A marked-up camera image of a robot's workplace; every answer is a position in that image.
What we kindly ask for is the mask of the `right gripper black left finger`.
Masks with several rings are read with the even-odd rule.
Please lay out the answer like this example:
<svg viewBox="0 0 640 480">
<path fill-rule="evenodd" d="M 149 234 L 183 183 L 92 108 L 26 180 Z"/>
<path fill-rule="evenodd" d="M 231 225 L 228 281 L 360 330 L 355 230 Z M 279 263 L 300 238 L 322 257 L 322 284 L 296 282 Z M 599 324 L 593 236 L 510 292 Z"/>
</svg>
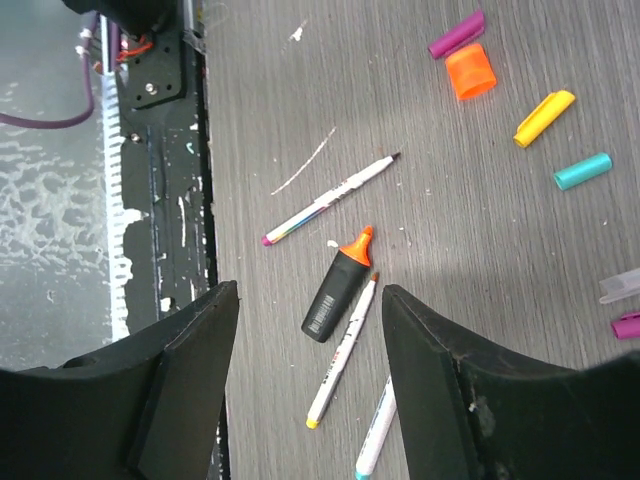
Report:
<svg viewBox="0 0 640 480">
<path fill-rule="evenodd" d="M 204 479 L 216 442 L 239 297 L 226 281 L 177 313 L 65 362 L 66 479 Z"/>
</svg>

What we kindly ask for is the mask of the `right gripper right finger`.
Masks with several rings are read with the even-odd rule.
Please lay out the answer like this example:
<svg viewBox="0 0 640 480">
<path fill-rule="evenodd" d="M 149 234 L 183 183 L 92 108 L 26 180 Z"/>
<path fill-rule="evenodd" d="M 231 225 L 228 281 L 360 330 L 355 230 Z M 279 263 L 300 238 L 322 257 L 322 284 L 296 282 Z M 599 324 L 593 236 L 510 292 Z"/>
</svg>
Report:
<svg viewBox="0 0 640 480">
<path fill-rule="evenodd" d="M 587 467 L 579 372 L 509 350 L 398 285 L 382 321 L 413 479 L 571 479 Z"/>
</svg>

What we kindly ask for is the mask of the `white pen teal tip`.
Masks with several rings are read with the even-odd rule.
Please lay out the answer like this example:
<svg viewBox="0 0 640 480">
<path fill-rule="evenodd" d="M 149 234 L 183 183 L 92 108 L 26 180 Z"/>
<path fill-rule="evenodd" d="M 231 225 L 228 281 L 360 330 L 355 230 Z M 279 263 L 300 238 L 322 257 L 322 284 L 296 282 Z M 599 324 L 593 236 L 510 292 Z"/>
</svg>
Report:
<svg viewBox="0 0 640 480">
<path fill-rule="evenodd" d="M 356 461 L 355 479 L 369 479 L 374 472 L 396 411 L 393 382 L 388 377 Z"/>
</svg>

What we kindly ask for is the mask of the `yellow cap white marker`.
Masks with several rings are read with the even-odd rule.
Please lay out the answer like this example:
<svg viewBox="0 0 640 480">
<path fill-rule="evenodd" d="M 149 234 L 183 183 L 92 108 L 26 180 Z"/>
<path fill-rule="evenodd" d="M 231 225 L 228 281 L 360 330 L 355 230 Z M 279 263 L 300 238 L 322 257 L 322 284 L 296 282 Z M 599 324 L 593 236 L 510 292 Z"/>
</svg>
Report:
<svg viewBox="0 0 640 480">
<path fill-rule="evenodd" d="M 307 412 L 305 424 L 306 427 L 311 430 L 315 430 L 318 427 L 320 421 L 325 415 L 331 399 L 333 398 L 334 391 L 340 381 L 359 333 L 365 323 L 366 316 L 373 302 L 378 281 L 379 273 L 375 272 L 362 291 L 356 307 L 349 319 L 346 330 L 344 331 L 328 370 L 326 371 L 324 379 Z"/>
</svg>

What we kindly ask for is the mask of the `orange black highlighter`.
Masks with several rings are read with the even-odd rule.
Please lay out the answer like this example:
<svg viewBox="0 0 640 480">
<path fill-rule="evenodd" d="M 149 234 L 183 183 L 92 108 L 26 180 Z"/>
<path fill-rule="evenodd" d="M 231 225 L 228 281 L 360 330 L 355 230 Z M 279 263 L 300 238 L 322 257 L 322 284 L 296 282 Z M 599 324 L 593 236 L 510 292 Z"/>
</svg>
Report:
<svg viewBox="0 0 640 480">
<path fill-rule="evenodd" d="M 336 253 L 301 325 L 314 341 L 324 343 L 332 335 L 369 273 L 373 233 L 373 227 L 366 226 L 352 244 Z"/>
</svg>

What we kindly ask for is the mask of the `purple pen cap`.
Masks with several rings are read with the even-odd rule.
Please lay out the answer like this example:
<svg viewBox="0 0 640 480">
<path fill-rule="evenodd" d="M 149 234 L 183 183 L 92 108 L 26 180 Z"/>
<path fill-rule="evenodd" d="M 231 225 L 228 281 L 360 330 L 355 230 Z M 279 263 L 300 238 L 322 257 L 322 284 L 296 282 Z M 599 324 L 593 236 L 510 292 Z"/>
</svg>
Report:
<svg viewBox="0 0 640 480">
<path fill-rule="evenodd" d="M 640 312 L 631 312 L 611 323 L 614 336 L 619 340 L 640 338 Z"/>
</svg>

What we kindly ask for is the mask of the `grey pen cap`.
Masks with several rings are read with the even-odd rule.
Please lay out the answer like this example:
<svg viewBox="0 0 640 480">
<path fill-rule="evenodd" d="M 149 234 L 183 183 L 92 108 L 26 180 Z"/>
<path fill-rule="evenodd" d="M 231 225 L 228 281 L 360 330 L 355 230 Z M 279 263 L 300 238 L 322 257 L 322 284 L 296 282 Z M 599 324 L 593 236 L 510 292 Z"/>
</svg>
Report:
<svg viewBox="0 0 640 480">
<path fill-rule="evenodd" d="M 636 268 L 620 273 L 599 282 L 604 295 L 599 299 L 600 304 L 609 304 L 622 300 L 640 292 L 640 269 Z"/>
</svg>

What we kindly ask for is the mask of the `teal pen cap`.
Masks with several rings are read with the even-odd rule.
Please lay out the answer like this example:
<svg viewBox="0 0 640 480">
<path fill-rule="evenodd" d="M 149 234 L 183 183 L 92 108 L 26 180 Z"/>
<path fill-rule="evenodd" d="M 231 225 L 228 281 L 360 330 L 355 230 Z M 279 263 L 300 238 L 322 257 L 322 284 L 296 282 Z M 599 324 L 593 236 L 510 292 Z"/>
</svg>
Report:
<svg viewBox="0 0 640 480">
<path fill-rule="evenodd" d="M 598 153 L 553 174 L 556 185 L 566 191 L 608 172 L 613 167 L 607 153 Z"/>
</svg>

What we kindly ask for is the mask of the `magenta cap white pen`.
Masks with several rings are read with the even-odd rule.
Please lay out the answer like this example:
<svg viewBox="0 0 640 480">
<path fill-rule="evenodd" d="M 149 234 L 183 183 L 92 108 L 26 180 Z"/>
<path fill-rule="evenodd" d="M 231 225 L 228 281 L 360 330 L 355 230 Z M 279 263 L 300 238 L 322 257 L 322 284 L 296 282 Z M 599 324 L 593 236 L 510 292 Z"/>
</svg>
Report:
<svg viewBox="0 0 640 480">
<path fill-rule="evenodd" d="M 330 206 L 339 200 L 358 190 L 365 183 L 375 178 L 381 172 L 385 171 L 390 165 L 401 157 L 400 152 L 388 155 L 379 159 L 363 170 L 351 175 L 335 188 L 323 193 L 315 199 L 307 207 L 293 215 L 291 218 L 278 225 L 271 231 L 262 236 L 261 242 L 264 246 L 271 246 L 281 241 L 284 237 L 291 234 L 302 225 L 315 218 L 320 213 L 327 210 Z"/>
</svg>

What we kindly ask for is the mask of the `yellow pen cap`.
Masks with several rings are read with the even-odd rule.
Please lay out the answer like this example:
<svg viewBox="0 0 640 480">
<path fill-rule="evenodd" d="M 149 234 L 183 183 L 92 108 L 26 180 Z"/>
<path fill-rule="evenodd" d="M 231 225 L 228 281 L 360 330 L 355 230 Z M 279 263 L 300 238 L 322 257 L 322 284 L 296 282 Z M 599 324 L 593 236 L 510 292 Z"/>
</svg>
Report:
<svg viewBox="0 0 640 480">
<path fill-rule="evenodd" d="M 517 127 L 513 136 L 516 145 L 527 148 L 575 100 L 575 95 L 567 90 L 549 93 Z"/>
</svg>

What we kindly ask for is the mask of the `orange highlighter cap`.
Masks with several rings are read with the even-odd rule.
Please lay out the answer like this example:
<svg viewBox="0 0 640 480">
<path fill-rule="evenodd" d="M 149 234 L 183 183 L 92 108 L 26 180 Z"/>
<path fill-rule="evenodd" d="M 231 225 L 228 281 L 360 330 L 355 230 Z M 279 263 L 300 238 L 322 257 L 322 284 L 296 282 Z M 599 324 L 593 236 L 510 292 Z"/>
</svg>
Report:
<svg viewBox="0 0 640 480">
<path fill-rule="evenodd" d="M 470 100 L 497 85 L 497 78 L 483 46 L 473 43 L 452 53 L 445 66 L 456 98 Z"/>
</svg>

